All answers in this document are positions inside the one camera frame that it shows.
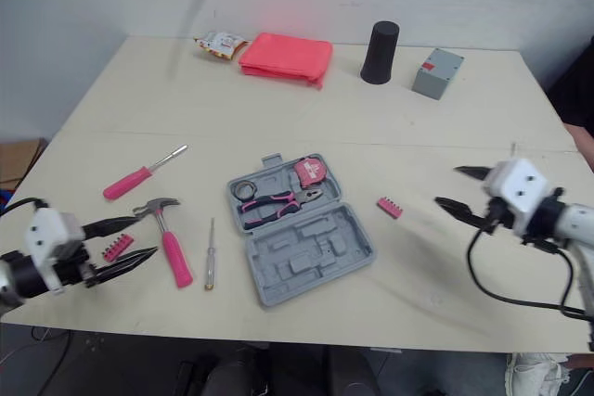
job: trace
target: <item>gray box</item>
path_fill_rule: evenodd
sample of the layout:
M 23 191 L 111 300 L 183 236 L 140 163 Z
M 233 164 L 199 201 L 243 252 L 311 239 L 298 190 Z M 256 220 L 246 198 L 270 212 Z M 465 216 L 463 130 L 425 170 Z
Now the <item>gray box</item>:
M 439 99 L 454 79 L 464 57 L 435 48 L 417 72 L 412 91 Z
M 294 165 L 302 159 L 283 162 L 279 154 L 262 160 L 264 168 L 229 182 L 227 196 L 238 229 L 248 235 L 247 255 L 253 279 L 264 306 L 274 306 L 305 291 L 349 274 L 374 261 L 376 252 L 353 209 L 341 201 L 342 192 L 329 165 L 326 179 L 316 187 L 324 194 L 304 203 L 295 213 L 255 229 L 243 228 L 246 221 L 278 210 L 268 204 L 239 212 L 243 204 L 232 191 L 243 180 L 255 183 L 258 196 L 285 190 L 300 192 L 292 181 Z

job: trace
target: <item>tool case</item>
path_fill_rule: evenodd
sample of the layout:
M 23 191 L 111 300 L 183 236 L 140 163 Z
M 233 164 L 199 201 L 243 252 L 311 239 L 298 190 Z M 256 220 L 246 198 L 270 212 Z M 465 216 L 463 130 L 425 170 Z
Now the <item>tool case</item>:
M 261 171 L 227 184 L 235 223 L 248 235 L 248 262 L 265 306 L 277 305 L 375 260 L 375 249 L 353 208 L 341 202 L 341 188 L 328 164 L 319 154 L 305 158 L 317 158 L 327 167 L 326 179 L 309 187 L 321 188 L 322 196 L 304 203 L 295 213 L 254 229 L 245 230 L 243 225 L 277 211 L 279 205 L 241 213 L 243 202 L 233 195 L 235 185 L 253 182 L 257 187 L 255 198 L 300 192 L 303 189 L 293 166 L 303 158 L 283 162 L 280 154 L 271 155 L 262 159 Z

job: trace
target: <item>wooden table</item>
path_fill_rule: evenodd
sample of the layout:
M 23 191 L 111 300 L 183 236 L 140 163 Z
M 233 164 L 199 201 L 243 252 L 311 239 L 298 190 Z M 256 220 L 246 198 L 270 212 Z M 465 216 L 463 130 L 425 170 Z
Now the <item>wooden table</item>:
M 409 90 L 431 48 L 398 48 L 393 78 L 358 77 L 365 47 L 335 45 L 320 91 L 244 76 L 237 62 L 202 53 L 191 41 L 131 37 L 97 79 L 23 182 L 17 198 L 46 198 L 82 223 L 129 214 L 155 197 L 175 197 L 167 220 L 195 272 L 175 287 L 161 251 L 133 273 L 99 287 L 44 295 L 4 321 L 127 334 L 446 349 L 586 351 L 588 326 L 553 311 L 489 299 L 472 283 L 464 253 L 473 230 L 433 202 L 445 196 L 482 212 L 480 183 L 461 164 L 532 160 L 568 202 L 594 203 L 594 177 L 517 52 L 455 50 L 465 57 L 440 101 Z M 101 190 L 124 173 L 189 144 L 129 194 L 107 202 Z M 261 167 L 321 153 L 362 220 L 378 259 L 355 273 L 271 309 L 258 301 L 234 226 L 226 182 Z M 404 208 L 393 221 L 375 202 Z M 0 222 L 2 251 L 23 249 L 30 210 Z M 203 290 L 208 228 L 216 218 L 217 283 Z M 136 247 L 155 246 L 146 219 L 127 231 Z M 100 251 L 111 239 L 95 239 Z M 561 259 L 523 247 L 499 229 L 476 249 L 478 274 L 518 299 L 559 300 Z M 578 292 L 570 299 L 581 305 Z

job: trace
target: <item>white sneaker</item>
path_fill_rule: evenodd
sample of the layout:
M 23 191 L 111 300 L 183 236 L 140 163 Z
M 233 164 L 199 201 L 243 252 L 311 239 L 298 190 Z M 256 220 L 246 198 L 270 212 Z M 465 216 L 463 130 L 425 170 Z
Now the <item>white sneaker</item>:
M 567 354 L 544 352 L 514 353 L 505 372 L 508 396 L 557 396 L 562 384 L 569 382 L 569 370 L 559 362 Z

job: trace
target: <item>floor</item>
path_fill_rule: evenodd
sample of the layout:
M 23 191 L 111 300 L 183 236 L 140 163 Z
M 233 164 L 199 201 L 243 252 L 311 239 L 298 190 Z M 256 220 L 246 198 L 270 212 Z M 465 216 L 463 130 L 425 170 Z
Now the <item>floor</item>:
M 31 333 L 30 326 L 2 324 L 0 356 L 35 343 Z M 38 338 L 44 333 L 40 327 L 33 332 Z M 62 333 L 51 330 L 47 338 L 55 339 L 19 351 L 2 364 L 0 394 L 36 395 L 63 351 L 67 337 Z M 226 356 L 240 345 L 232 341 L 74 332 L 66 358 L 45 396 L 170 395 L 182 361 L 194 361 L 206 353 Z M 321 346 L 304 348 L 321 356 Z M 503 354 L 361 351 L 378 379 L 382 395 L 420 396 L 424 390 L 439 388 L 448 396 L 505 396 Z M 572 382 L 562 388 L 561 396 L 571 392 L 583 372 L 575 373 Z M 589 377 L 577 394 L 594 394 L 594 377 Z

